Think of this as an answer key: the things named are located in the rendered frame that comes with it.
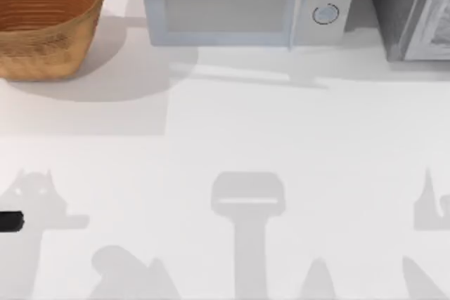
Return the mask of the round microwave knob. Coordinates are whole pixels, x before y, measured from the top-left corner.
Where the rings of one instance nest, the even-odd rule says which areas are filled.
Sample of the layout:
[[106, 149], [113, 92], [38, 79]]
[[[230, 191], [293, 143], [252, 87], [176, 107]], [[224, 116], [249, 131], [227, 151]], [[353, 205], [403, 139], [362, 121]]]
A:
[[335, 22], [340, 16], [339, 8], [334, 4], [317, 7], [312, 13], [312, 18], [318, 25], [329, 25]]

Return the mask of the brown woven basket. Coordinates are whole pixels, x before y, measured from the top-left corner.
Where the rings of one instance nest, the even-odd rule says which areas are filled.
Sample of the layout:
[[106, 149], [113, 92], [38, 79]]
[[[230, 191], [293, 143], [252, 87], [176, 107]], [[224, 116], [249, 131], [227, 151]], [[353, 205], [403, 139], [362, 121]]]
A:
[[0, 0], [0, 78], [57, 81], [84, 62], [104, 0]]

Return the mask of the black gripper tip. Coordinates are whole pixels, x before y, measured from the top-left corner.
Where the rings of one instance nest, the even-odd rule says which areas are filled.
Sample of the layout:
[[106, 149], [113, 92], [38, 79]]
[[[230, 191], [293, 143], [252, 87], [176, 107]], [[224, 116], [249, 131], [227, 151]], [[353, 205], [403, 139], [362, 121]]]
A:
[[16, 233], [23, 228], [24, 223], [21, 211], [0, 211], [0, 233]]

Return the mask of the pale microwave oven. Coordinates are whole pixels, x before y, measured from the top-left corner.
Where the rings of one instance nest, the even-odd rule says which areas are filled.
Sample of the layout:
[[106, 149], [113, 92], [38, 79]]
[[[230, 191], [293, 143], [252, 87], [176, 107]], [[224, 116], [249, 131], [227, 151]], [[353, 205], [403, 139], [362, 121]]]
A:
[[[338, 43], [344, 34], [351, 2], [352, 0], [302, 0], [296, 10], [293, 45], [286, 48]], [[318, 25], [314, 22], [312, 13], [315, 8], [327, 4], [336, 5], [340, 10], [340, 16], [329, 25]]]

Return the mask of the microwave oven door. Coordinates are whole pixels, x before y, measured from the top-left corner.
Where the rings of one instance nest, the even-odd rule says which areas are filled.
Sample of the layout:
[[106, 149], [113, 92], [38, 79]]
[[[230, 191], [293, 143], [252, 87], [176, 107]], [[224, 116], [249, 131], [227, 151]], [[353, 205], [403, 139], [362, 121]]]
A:
[[302, 0], [143, 0], [155, 46], [284, 46]]

